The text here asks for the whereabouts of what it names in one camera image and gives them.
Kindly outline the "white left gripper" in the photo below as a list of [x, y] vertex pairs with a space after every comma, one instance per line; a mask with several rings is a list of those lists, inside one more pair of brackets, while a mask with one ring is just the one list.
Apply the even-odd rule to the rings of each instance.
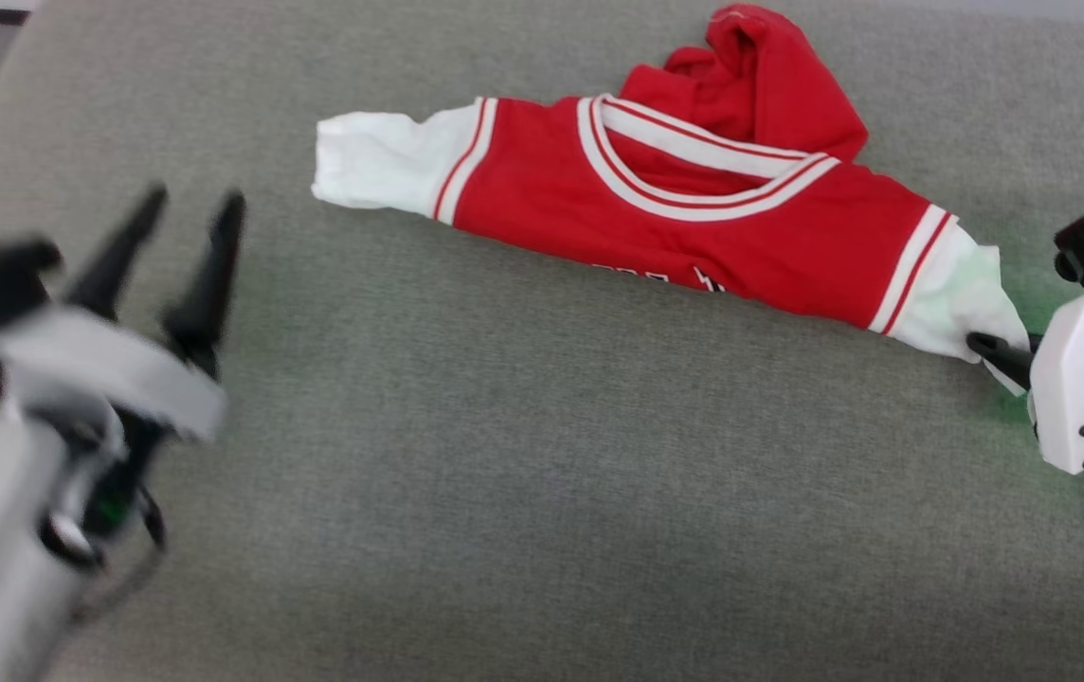
[[63, 291], [63, 303], [76, 308], [41, 308], [1, 329], [0, 362], [99, 394], [109, 403], [165, 423], [183, 438], [212, 443], [225, 419], [218, 353], [225, 340], [246, 200], [238, 190], [225, 195], [196, 275], [181, 301], [162, 316], [167, 347], [182, 361], [113, 323], [136, 255], [159, 224], [166, 203], [166, 186], [149, 186]]

